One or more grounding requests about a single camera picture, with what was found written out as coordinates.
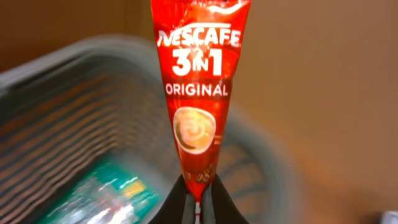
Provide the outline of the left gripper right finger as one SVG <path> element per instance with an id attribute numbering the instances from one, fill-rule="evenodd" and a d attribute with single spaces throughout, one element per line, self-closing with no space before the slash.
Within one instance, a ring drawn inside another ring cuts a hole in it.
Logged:
<path id="1" fill-rule="evenodd" d="M 218 175 L 202 194 L 202 224 L 248 224 L 236 208 Z"/>

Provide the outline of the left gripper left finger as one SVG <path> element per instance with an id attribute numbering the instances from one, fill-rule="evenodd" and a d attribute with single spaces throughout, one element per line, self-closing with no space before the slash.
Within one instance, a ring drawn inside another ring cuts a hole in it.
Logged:
<path id="1" fill-rule="evenodd" d="M 182 175 L 149 224 L 194 224 L 195 199 L 187 190 Z"/>

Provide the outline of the large green snack bag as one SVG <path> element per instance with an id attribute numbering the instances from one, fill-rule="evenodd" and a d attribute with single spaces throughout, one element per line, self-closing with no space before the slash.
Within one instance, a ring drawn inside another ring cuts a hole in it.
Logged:
<path id="1" fill-rule="evenodd" d="M 115 161 L 104 161 L 84 176 L 37 223 L 140 223 L 161 199 L 161 194 L 143 175 Z"/>

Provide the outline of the red Nescafe coffee stick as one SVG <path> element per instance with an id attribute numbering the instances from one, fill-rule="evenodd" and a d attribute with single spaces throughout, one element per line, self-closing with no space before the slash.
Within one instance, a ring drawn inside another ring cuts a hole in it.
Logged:
<path id="1" fill-rule="evenodd" d="M 205 221 L 203 193 L 213 182 L 251 2 L 150 3 L 155 43 L 182 176 L 194 223 Z"/>

